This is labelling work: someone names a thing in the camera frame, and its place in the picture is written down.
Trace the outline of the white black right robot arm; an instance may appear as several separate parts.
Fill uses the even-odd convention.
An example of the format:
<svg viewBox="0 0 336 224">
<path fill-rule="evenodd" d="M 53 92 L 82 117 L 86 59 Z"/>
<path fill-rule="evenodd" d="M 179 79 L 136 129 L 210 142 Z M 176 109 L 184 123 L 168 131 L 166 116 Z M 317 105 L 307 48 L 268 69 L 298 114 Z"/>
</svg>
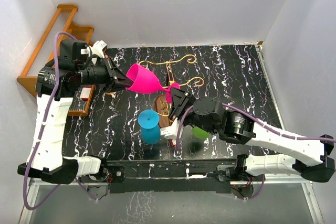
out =
<svg viewBox="0 0 336 224">
<path fill-rule="evenodd" d="M 247 180 L 266 174 L 299 175 L 306 180 L 326 183 L 335 173 L 330 157 L 335 139 L 323 135 L 307 137 L 276 128 L 231 105 L 210 97 L 196 99 L 178 88 L 172 88 L 172 110 L 169 118 L 177 126 L 176 147 L 181 146 L 183 128 L 197 130 L 195 136 L 207 138 L 217 134 L 220 140 L 237 145 L 264 147 L 276 155 L 238 155 L 236 165 L 218 168 L 226 180 Z"/>
</svg>

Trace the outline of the green wine glass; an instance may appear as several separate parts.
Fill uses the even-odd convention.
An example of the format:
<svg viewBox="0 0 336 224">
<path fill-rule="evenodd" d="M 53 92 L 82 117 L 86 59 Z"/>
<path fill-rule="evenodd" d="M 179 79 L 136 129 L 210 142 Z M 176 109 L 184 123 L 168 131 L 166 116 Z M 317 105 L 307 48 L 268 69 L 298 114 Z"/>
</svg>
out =
<svg viewBox="0 0 336 224">
<path fill-rule="evenodd" d="M 192 128 L 192 133 L 193 133 L 193 135 L 194 135 L 196 138 L 203 139 L 203 140 L 206 139 L 206 138 L 208 138 L 209 136 L 211 136 L 210 133 L 208 133 L 208 132 L 202 130 L 202 129 L 199 128 L 199 127 L 193 127 L 193 128 Z"/>
</svg>

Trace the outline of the magenta wine glass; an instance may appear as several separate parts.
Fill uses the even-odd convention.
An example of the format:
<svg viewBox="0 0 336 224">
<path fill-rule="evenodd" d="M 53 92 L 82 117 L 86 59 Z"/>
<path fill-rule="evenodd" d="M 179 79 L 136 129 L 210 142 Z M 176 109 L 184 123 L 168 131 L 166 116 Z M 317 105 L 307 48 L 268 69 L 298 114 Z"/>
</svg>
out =
<svg viewBox="0 0 336 224">
<path fill-rule="evenodd" d="M 178 83 L 173 83 L 169 85 L 168 88 L 164 88 L 152 71 L 137 63 L 129 68 L 126 76 L 133 81 L 133 85 L 127 88 L 128 90 L 141 94 L 152 94 L 164 91 L 168 103 L 172 103 L 171 89 L 180 88 Z"/>
</svg>

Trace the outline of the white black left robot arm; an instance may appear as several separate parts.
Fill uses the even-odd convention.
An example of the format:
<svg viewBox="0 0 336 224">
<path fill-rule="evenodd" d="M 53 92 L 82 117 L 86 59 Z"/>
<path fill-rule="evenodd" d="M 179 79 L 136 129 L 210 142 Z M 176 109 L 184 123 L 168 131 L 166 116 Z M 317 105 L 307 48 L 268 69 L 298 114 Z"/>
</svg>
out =
<svg viewBox="0 0 336 224">
<path fill-rule="evenodd" d="M 70 184 L 91 175 L 96 181 L 108 177 L 102 159 L 94 156 L 64 157 L 62 142 L 68 111 L 75 93 L 87 85 L 102 85 L 105 92 L 117 92 L 133 85 L 106 54 L 107 44 L 93 46 L 75 39 L 60 43 L 59 56 L 38 73 L 37 118 L 32 149 L 17 172 L 25 178 L 39 178 L 51 184 Z"/>
</svg>

